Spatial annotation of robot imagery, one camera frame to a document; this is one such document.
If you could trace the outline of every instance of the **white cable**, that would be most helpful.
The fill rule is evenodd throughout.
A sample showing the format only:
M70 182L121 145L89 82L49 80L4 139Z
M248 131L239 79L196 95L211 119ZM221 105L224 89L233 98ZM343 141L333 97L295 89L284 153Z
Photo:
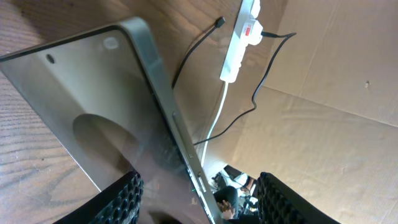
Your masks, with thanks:
M213 124L211 125L211 128L209 130L209 133L207 134L206 139L210 138L211 132L213 131L213 128L216 126L218 117L220 117L221 110L223 109L223 106L224 106L224 101L225 101L225 98L226 98L227 90L228 90L228 82L225 82L224 83L224 93L223 93L223 97L221 99L220 107L218 108L218 112L217 112L216 118L214 119ZM201 158L200 158L200 164L201 164L202 167L203 167L203 165L205 163L205 155L206 155L207 143L208 143L208 141L205 142L205 147L203 148L203 152L202 152Z

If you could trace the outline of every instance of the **white power strip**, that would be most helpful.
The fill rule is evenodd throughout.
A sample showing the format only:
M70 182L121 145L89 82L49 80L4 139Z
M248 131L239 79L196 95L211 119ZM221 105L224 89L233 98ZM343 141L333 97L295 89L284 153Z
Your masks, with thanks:
M248 44L257 45L262 39L262 26L256 20L260 13L260 0L243 0L236 20L231 42L226 53L220 79L233 83L238 76Z

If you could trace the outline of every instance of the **brown cardboard surface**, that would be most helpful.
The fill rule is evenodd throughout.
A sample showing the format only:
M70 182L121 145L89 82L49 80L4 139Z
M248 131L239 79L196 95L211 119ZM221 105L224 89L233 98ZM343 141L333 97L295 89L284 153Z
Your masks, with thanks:
M230 165L273 173L341 223L396 223L398 128L266 87L257 102Z
M265 86L398 126L397 21L396 0L289 1Z

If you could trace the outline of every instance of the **wooden floor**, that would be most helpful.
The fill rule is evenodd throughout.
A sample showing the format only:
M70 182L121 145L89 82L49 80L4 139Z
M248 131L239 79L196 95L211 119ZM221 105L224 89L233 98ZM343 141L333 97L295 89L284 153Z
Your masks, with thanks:
M215 115L219 75L240 1L230 0L0 0L0 55L57 40L131 16L152 29L170 76L194 39L220 16L217 29L190 57L175 88L193 141L203 138ZM262 1L263 26L276 32L286 1ZM264 71L271 40L248 48L230 86L219 131L242 110ZM232 159L239 124L209 145L206 170ZM56 137L0 74L0 223L52 223L98 193Z

